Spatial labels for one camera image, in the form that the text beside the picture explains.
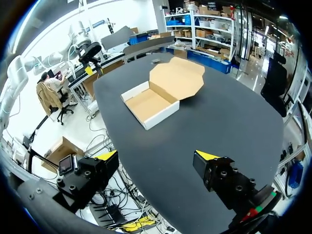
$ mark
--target box lid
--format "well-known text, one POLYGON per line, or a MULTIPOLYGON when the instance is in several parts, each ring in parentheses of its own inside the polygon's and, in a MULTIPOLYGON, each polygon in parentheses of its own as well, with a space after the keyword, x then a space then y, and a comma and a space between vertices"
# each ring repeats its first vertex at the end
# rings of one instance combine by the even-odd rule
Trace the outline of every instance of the box lid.
POLYGON ((177 100, 194 96, 204 85, 202 65, 186 59, 172 58, 150 71, 150 82, 158 85, 177 100))

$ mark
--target small black object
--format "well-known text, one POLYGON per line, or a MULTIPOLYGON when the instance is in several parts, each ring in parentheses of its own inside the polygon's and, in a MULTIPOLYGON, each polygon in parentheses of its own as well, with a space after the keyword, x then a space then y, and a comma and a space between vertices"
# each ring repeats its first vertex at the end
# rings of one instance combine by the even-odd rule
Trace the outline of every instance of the small black object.
POLYGON ((168 227, 167 230, 170 231, 170 232, 172 232, 172 233, 175 231, 175 229, 172 228, 172 227, 168 227))
POLYGON ((282 168, 282 170, 281 170, 281 175, 283 175, 284 174, 284 172, 285 172, 285 168, 282 168))
POLYGON ((68 172, 71 172, 74 169, 73 167, 73 156, 69 155, 66 158, 63 158, 59 161, 59 175, 62 176, 68 172))
POLYGON ((126 221, 125 217, 122 215, 119 207, 116 204, 107 207, 107 211, 116 224, 120 224, 126 221))
POLYGON ((293 144, 291 142, 289 142, 288 152, 290 155, 293 153, 293 144))
POLYGON ((284 158, 286 158, 286 156, 287 156, 287 152, 286 152, 286 150, 283 150, 283 153, 281 154, 281 159, 280 159, 280 161, 283 161, 284 158))

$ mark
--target blue storage bin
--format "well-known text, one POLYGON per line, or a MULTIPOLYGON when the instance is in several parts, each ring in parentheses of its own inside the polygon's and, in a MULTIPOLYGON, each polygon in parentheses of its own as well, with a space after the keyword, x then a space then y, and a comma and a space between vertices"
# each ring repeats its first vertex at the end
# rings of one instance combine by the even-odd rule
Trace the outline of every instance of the blue storage bin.
POLYGON ((229 64, 226 65, 226 64, 223 64, 219 61, 211 59, 211 67, 220 71, 220 72, 223 72, 224 74, 228 74, 231 71, 231 63, 230 62, 229 62, 229 64))
POLYGON ((146 41, 147 39, 148 39, 147 33, 134 34, 130 36, 129 43, 130 45, 134 45, 142 41, 146 41))
POLYGON ((188 51, 187 58, 189 60, 192 60, 194 62, 198 62, 198 63, 203 64, 203 65, 208 66, 208 67, 210 67, 210 65, 211 65, 211 59, 209 58, 209 56, 202 55, 200 53, 188 51))
POLYGON ((166 24, 167 26, 170 26, 170 25, 178 25, 179 23, 180 22, 178 20, 170 20, 166 24))
POLYGON ((184 19, 185 19, 185 25, 191 25, 191 16, 186 15, 184 19))

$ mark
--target shelf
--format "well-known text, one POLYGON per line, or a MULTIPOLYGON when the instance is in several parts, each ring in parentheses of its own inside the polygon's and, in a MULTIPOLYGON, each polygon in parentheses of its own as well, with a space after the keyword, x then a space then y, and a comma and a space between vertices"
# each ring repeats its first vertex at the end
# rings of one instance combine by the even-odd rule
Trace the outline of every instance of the shelf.
POLYGON ((196 39, 199 39, 199 40, 206 40, 206 41, 210 41, 210 42, 213 42, 213 43, 217 43, 219 45, 223 45, 223 46, 226 46, 226 47, 231 47, 231 45, 228 45, 228 44, 225 44, 225 43, 222 43, 222 42, 219 42, 217 40, 210 40, 208 38, 200 38, 200 37, 195 37, 196 39))
POLYGON ((174 27, 191 27, 190 25, 166 25, 167 28, 174 28, 174 27))
POLYGON ((195 28, 204 28, 204 29, 216 30, 216 31, 232 34, 231 31, 220 29, 220 28, 212 28, 212 27, 205 27, 205 26, 195 26, 195 28))
POLYGON ((183 14, 175 14, 175 15, 168 15, 165 16, 165 18, 169 18, 169 17, 179 17, 179 16, 186 16, 189 15, 190 13, 183 13, 183 14))
POLYGON ((186 37, 175 37, 175 38, 193 40, 192 38, 186 38, 186 37))
POLYGON ((206 18, 215 18, 215 19, 222 19, 222 20, 230 20, 232 21, 231 18, 228 17, 223 17, 223 16, 213 16, 213 15, 194 15, 194 17, 206 17, 206 18))

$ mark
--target person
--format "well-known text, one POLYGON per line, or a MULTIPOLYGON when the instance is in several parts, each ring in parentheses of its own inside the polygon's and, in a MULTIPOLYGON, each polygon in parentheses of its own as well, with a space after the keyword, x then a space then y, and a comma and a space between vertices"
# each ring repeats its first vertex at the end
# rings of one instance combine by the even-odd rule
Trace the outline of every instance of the person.
MULTIPOLYGON (((58 96, 61 97, 61 94, 58 91, 61 88, 61 86, 65 83, 65 75, 62 76, 62 80, 59 80, 59 79, 56 79, 54 77, 50 77, 47 72, 44 72, 41 75, 41 81, 43 81, 47 87, 56 91, 58 96)), ((72 92, 68 88, 68 85, 63 86, 61 89, 62 89, 62 92, 64 94, 68 94, 68 98, 70 101, 69 105, 73 106, 73 105, 78 104, 77 101, 75 100, 72 92)))

